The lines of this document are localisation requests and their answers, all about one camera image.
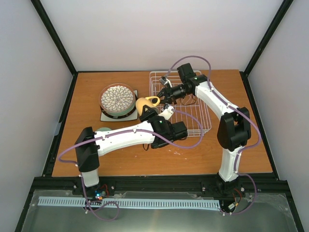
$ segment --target yellow cup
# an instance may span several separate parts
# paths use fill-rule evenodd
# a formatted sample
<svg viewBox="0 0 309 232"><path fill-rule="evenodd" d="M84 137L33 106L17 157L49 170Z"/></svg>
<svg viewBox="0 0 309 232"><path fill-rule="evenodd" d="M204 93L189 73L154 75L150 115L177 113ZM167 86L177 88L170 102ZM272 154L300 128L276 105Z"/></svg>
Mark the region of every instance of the yellow cup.
<svg viewBox="0 0 309 232"><path fill-rule="evenodd" d="M149 99L153 99L153 98L157 98L157 102L156 103L152 103ZM157 96L150 96L150 97L147 97L147 98L138 98L136 100L136 103L135 103L135 106L136 106L136 109L139 113L139 115L141 116L142 112L143 112L143 106L144 105L147 105L149 106L150 108L153 108L157 114L159 114L159 109L156 108L157 105L160 104L160 98L158 98Z"/></svg>

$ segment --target bowl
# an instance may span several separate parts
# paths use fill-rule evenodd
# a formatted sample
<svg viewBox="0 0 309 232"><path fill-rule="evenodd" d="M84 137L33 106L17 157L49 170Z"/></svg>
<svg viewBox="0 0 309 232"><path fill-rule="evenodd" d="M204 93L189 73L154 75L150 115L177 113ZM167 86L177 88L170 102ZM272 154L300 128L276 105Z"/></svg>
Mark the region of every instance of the bowl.
<svg viewBox="0 0 309 232"><path fill-rule="evenodd" d="M105 87L99 96L101 108L111 116L124 116L135 107L135 93L133 89L122 83Z"/></svg>

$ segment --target wooden table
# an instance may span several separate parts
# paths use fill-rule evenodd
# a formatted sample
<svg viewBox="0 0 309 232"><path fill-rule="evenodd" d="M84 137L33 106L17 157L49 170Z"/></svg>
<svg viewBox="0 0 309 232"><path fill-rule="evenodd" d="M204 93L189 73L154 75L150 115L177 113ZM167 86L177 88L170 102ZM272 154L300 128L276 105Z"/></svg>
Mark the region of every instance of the wooden table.
<svg viewBox="0 0 309 232"><path fill-rule="evenodd" d="M238 70L214 70L211 75L214 86L227 99L239 107L247 107L255 122L252 109L247 98ZM139 123L138 120L128 122L101 122L99 94L103 88L113 83L125 83L137 89L139 97L149 96L149 72L89 72L80 73L77 78L67 121L64 127L59 153L74 145L82 129L91 126L93 130L109 127L112 130ZM119 149L100 157L100 176L128 175L182 175L182 174L214 174L221 166L222 148L217 141L219 120L209 110L212 129L207 132L202 143L193 149L180 149L168 145L160 149L144 151L142 145ZM183 146L192 145L198 138L187 138L177 141ZM252 138L248 145L257 141L257 133L252 128ZM76 160L75 151L65 154L65 160ZM242 155L240 172L267 173L272 172L263 143L258 147L245 151ZM56 162L53 176L77 176L78 169L73 164Z"/></svg>

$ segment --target transparent plastic sheet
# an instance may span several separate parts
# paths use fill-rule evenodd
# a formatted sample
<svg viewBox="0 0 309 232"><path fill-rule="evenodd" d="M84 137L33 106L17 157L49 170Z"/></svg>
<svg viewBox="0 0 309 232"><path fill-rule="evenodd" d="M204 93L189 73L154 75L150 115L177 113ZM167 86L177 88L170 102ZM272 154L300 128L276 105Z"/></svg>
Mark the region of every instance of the transparent plastic sheet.
<svg viewBox="0 0 309 232"><path fill-rule="evenodd" d="M117 220L103 222L81 207L37 206L39 196L68 196L70 191L36 191L30 204L23 232L84 232L84 231L280 231L296 232L288 202L282 194L259 193L252 208L238 216L222 216L208 210L140 210L121 209ZM237 211L247 207L250 194L240 202ZM202 199L189 193L126 192L116 198L135 199ZM116 209L106 208L98 215L111 218Z"/></svg>

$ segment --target black cable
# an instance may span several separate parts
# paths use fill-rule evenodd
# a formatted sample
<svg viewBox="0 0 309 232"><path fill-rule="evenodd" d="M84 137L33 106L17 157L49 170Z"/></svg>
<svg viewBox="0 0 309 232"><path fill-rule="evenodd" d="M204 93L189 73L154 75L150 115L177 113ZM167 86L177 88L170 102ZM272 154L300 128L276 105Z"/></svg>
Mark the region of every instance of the black cable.
<svg viewBox="0 0 309 232"><path fill-rule="evenodd" d="M188 105L193 105L193 104L195 104L195 103L196 103L196 101L197 101L197 100L194 98L194 96L193 96L193 95L192 95L192 99L194 100L194 102L193 102L193 103L190 103L190 104L187 104L187 105L183 104L183 102L182 102L182 99L181 99L181 98L179 99L179 101L180 101L180 104L181 104L181 105L183 105L183 106L188 106Z"/></svg>
<svg viewBox="0 0 309 232"><path fill-rule="evenodd" d="M145 148L145 146L144 146L145 144L143 144L143 148L144 148L144 150L145 151L148 151L148 149L149 149L149 144L147 145L147 148Z"/></svg>

